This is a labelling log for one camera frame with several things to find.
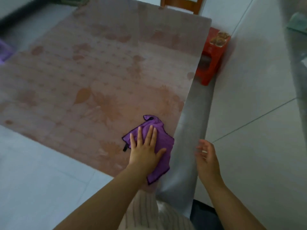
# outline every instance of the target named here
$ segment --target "cleaning cloth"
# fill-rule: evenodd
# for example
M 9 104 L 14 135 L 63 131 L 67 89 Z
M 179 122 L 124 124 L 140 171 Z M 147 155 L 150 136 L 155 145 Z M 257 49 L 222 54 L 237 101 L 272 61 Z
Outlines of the cleaning cloth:
M 163 174 L 169 170 L 169 160 L 171 158 L 171 150 L 174 145 L 174 138 L 169 136 L 164 130 L 163 122 L 154 115 L 144 115 L 145 122 L 140 126 L 142 127 L 143 142 L 147 136 L 150 125 L 153 125 L 157 129 L 157 142 L 154 152 L 157 153 L 160 149 L 166 148 L 166 152 L 163 154 L 160 162 L 158 163 L 156 169 L 147 176 L 148 185 L 157 181 Z M 123 136 L 122 139 L 126 142 L 124 151 L 129 147 L 131 148 L 130 133 L 133 134 L 135 142 L 138 136 L 138 127 L 130 131 L 127 135 Z

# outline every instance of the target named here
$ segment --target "red stool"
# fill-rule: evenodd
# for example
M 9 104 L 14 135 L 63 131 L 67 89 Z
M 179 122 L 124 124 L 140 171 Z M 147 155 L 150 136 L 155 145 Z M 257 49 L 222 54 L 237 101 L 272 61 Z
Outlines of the red stool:
M 222 57 L 227 48 L 231 36 L 225 32 L 220 32 L 219 29 L 210 27 L 209 34 L 202 52 L 202 55 L 211 58 L 209 68 L 204 68 L 198 65 L 195 75 L 201 77 L 202 85 L 208 85 L 212 77 L 219 70 Z

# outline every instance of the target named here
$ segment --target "brown wooden chair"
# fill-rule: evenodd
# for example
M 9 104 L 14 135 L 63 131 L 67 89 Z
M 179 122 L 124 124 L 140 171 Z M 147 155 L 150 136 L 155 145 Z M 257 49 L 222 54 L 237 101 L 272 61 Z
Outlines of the brown wooden chair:
M 190 0 L 161 0 L 161 6 L 173 6 L 178 7 L 180 9 L 186 9 L 192 11 L 193 14 L 199 14 L 199 10 L 201 9 L 201 4 L 203 0 L 197 0 L 197 2 Z

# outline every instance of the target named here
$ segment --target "striped pants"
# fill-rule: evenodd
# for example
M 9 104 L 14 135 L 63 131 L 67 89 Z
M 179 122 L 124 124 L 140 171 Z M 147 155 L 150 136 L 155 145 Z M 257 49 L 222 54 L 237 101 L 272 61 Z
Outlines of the striped pants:
M 188 218 L 143 190 L 138 191 L 119 225 L 118 230 L 125 229 L 195 230 Z

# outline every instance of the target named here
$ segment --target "person's right hand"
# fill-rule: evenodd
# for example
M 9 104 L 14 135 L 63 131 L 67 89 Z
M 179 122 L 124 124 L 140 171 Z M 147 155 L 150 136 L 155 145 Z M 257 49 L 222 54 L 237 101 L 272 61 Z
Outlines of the person's right hand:
M 202 184 L 206 189 L 224 186 L 214 145 L 207 140 L 200 139 L 197 149 L 199 150 L 195 154 L 197 171 Z

